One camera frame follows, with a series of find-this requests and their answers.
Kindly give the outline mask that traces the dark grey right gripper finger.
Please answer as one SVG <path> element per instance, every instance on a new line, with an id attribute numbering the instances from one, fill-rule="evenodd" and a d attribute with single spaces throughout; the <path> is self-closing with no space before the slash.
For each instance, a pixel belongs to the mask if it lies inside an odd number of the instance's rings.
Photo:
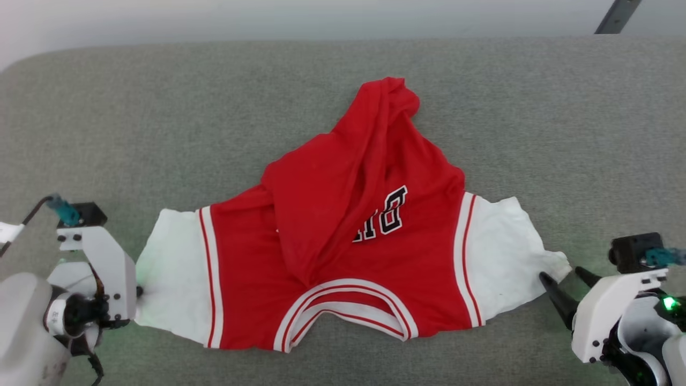
<path id="1" fill-rule="evenodd" d="M 554 308 L 556 308 L 561 320 L 563 320 L 566 329 L 573 330 L 573 320 L 576 315 L 579 302 L 574 300 L 574 298 L 568 295 L 568 293 L 565 291 L 562 291 L 559 288 L 556 279 L 552 278 L 552 276 L 546 272 L 539 273 L 539 280 L 546 290 L 552 305 Z"/>
<path id="2" fill-rule="evenodd" d="M 581 279 L 583 283 L 586 284 L 586 286 L 589 289 L 593 288 L 593 286 L 595 286 L 598 283 L 598 281 L 602 279 L 602 276 L 598 276 L 598 274 L 592 273 L 591 271 L 582 266 L 577 266 L 574 269 L 574 273 L 576 274 L 576 276 L 578 276 L 579 279 Z"/>

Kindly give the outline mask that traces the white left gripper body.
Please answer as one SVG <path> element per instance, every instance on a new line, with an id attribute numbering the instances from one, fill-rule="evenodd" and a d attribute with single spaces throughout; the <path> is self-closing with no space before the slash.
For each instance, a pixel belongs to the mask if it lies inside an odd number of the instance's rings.
<path id="1" fill-rule="evenodd" d="M 47 311 L 48 328 L 121 328 L 136 313 L 133 259 L 101 226 L 58 228 L 61 251 L 82 251 L 86 261 L 61 262 L 47 281 L 59 294 Z"/>

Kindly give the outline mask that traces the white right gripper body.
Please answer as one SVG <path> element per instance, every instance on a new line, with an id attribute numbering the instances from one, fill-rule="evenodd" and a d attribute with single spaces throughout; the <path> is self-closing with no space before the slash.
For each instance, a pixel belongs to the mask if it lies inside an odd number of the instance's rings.
<path id="1" fill-rule="evenodd" d="M 672 323 L 658 291 L 668 269 L 602 277 L 579 302 L 573 320 L 571 349 L 581 362 L 610 360 L 618 343 L 621 355 L 657 364 L 657 352 L 672 335 Z"/>

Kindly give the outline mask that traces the red and white basketball jersey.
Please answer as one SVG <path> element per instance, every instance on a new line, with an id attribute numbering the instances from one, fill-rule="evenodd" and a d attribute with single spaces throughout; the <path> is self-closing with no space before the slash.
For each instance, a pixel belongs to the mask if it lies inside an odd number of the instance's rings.
<path id="1" fill-rule="evenodd" d="M 260 183 L 195 212 L 164 209 L 136 264 L 138 325 L 207 348 L 291 352 L 331 314 L 395 339 L 485 325 L 559 283 L 515 197 L 466 191 L 423 137 L 401 78 L 370 81 L 329 133 Z"/>

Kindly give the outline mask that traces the dark grey metal bar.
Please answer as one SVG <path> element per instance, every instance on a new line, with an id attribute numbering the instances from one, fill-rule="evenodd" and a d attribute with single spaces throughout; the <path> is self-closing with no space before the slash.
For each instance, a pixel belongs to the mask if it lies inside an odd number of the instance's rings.
<path id="1" fill-rule="evenodd" d="M 594 34 L 619 34 L 641 2 L 642 0 L 614 0 Z"/>

